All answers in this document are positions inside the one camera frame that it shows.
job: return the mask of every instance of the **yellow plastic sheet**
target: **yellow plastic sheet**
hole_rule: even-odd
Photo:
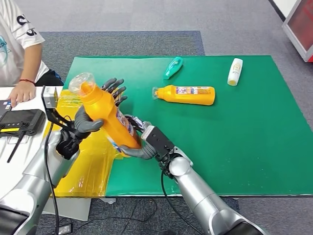
[[[75,114],[81,105],[78,96],[69,90],[63,90],[60,96],[57,110],[61,116],[75,119]],[[51,123],[47,126],[44,136]],[[54,125],[53,130],[59,130]],[[108,141],[103,131],[91,133],[83,140],[79,148],[81,153],[72,165],[69,173],[62,179],[55,189],[58,197],[103,197],[114,159],[122,159],[123,156],[116,151]]]

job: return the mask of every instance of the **white wall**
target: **white wall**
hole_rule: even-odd
[[[273,0],[284,17],[287,17],[296,2],[296,0]]]

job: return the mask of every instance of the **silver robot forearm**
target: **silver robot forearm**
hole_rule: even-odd
[[[65,177],[79,154],[78,151],[66,160],[57,152],[60,135],[60,131],[51,132],[48,143],[48,165],[54,186]],[[14,235],[35,234],[39,217],[51,193],[44,165],[44,141],[14,189],[0,199],[0,215],[3,213],[2,222],[5,219],[7,223],[0,227],[15,230]]]
[[[189,159],[174,158],[169,170],[206,235],[269,235],[226,204],[192,169]]]

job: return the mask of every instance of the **black logo on shirt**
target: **black logo on shirt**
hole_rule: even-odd
[[[29,21],[24,14],[21,16],[17,16],[17,21],[21,26],[23,26],[24,24],[30,23],[30,21]],[[28,30],[26,34],[29,36],[37,35],[37,33],[33,29]]]

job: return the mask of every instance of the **bottle label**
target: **bottle label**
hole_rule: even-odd
[[[237,73],[239,73],[239,71],[241,70],[241,64],[236,63],[236,64],[234,65],[234,67],[232,69],[235,70]]]
[[[210,87],[176,87],[176,94],[210,94]]]
[[[116,118],[118,119],[123,126],[126,127],[130,135],[133,135],[133,127],[130,125],[124,114],[122,114],[119,109],[116,112]]]

